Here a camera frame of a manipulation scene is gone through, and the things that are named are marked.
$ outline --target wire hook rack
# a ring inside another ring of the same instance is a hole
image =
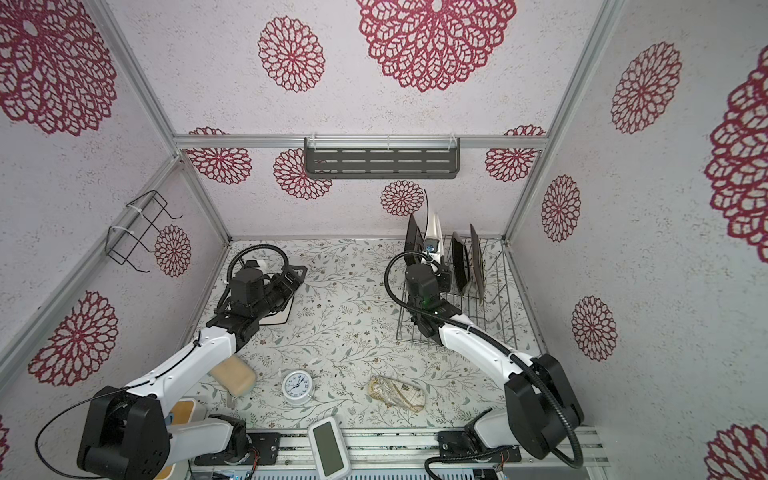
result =
[[[143,207],[139,207],[137,203],[141,202],[142,200],[146,200],[143,203]],[[145,214],[145,210],[150,206],[151,202],[155,202],[159,207],[159,211],[157,214],[154,215],[154,217],[149,218]],[[104,241],[104,252],[107,254],[108,257],[110,257],[112,260],[118,263],[118,265],[125,265],[126,263],[134,268],[137,272],[141,273],[149,273],[150,270],[142,270],[134,265],[133,262],[131,262],[130,257],[133,254],[133,252],[136,250],[136,247],[141,245],[148,253],[154,253],[155,250],[150,249],[147,245],[144,244],[144,237],[147,235],[147,232],[151,229],[155,229],[157,231],[157,234],[160,234],[160,229],[157,228],[157,225],[155,225],[155,222],[157,219],[165,213],[168,215],[169,218],[172,220],[178,220],[182,218],[184,215],[179,215],[178,217],[174,217],[170,214],[170,212],[167,210],[168,206],[168,200],[165,200],[165,198],[161,195],[160,192],[157,190],[149,190],[148,192],[140,195],[139,197],[134,198],[127,204],[125,204],[126,207],[132,208],[138,212],[138,215],[131,221],[130,224],[128,224],[127,227],[121,227],[119,225],[110,225],[109,228],[107,228],[107,239]],[[136,220],[139,219],[139,217],[144,218],[148,225],[147,228],[144,229],[144,231],[139,235],[136,236],[136,233],[131,229],[131,227],[136,223]],[[115,230],[119,230],[120,233],[118,234],[118,238],[114,239],[111,238],[111,235]],[[125,235],[131,236],[134,240],[136,240],[136,243],[134,243],[131,250],[128,252],[127,255],[123,255],[122,253],[118,252],[116,250],[117,245],[120,243],[120,241],[123,239]]]

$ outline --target red mandala pattern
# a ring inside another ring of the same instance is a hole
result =
[[[637,56],[616,85],[611,114],[616,129],[633,134],[653,124],[680,82],[680,52],[662,41]]]
[[[728,95],[723,123],[710,135],[710,206],[728,219],[728,235],[757,248],[768,263],[768,46],[757,68]]]
[[[760,425],[718,430],[707,447],[707,480],[768,478],[768,432]]]
[[[382,73],[402,87],[445,90],[488,63],[514,0],[357,0],[360,33]]]
[[[78,136],[111,116],[118,76],[78,0],[0,2],[0,102],[8,118]]]
[[[168,276],[180,276],[190,266],[190,238],[178,226],[166,225],[154,242],[154,258],[163,273]]]
[[[581,214],[581,198],[576,182],[568,175],[555,178],[541,202],[541,224],[553,242],[568,238]]]
[[[29,363],[28,371],[40,383],[73,386],[101,368],[117,337],[114,307],[99,292],[85,292]]]
[[[424,190],[414,182],[398,180],[384,187],[381,201],[384,210],[398,217],[416,212],[424,204]]]
[[[202,127],[190,135],[228,135],[218,128]],[[190,148],[187,155],[197,171],[220,184],[238,184],[250,175],[250,157],[245,148]]]
[[[307,177],[304,169],[304,150],[294,148],[284,151],[275,159],[274,176],[280,188],[296,198],[309,200],[328,193],[332,180],[314,180]]]
[[[618,334],[614,314],[594,296],[586,296],[576,304],[571,331],[578,348],[598,362],[606,360],[616,348]]]
[[[546,135],[541,127],[520,125],[505,135]],[[538,151],[533,148],[492,148],[485,154],[485,169],[496,180],[504,182],[520,180],[528,176]]]
[[[0,472],[2,472],[2,463],[5,460],[5,454],[11,447],[8,446],[8,429],[2,424],[2,415],[0,415]]]
[[[307,91],[326,70],[323,47],[312,30],[295,18],[275,18],[259,39],[261,65],[275,83],[288,91]]]

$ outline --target dish rack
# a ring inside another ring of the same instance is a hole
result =
[[[466,245],[467,251],[472,251],[472,239],[470,237],[461,237]],[[494,333],[503,338],[511,346],[517,347],[517,341],[514,334],[514,322],[512,315],[512,301],[509,293],[508,283],[514,280],[511,277],[506,255],[502,245],[502,239],[479,239],[481,244],[482,258],[485,265],[485,295],[481,298],[478,295],[478,287],[475,279],[467,285],[465,293],[458,292],[455,275],[453,274],[453,249],[446,248],[445,263],[449,266],[452,273],[451,289],[447,293],[440,295],[448,300],[452,305],[461,309],[469,319],[479,328]],[[443,239],[444,245],[451,245],[451,236],[446,235]],[[491,251],[494,250],[493,258],[488,258]],[[469,259],[469,270],[474,276],[472,269],[472,258]],[[402,301],[407,301],[406,282],[402,282]],[[396,338],[401,342],[411,342],[422,345],[436,346],[435,342],[424,337],[419,328],[411,321],[411,314],[405,308],[400,307],[400,313],[397,320]]]

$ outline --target plastic bag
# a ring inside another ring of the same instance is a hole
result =
[[[426,396],[417,386],[408,385],[383,376],[373,376],[368,383],[368,395],[387,406],[398,406],[419,413],[424,409]]]

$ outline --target yellow sponge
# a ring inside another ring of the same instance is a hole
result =
[[[210,374],[232,396],[244,396],[256,385],[256,372],[235,355],[216,365]]]

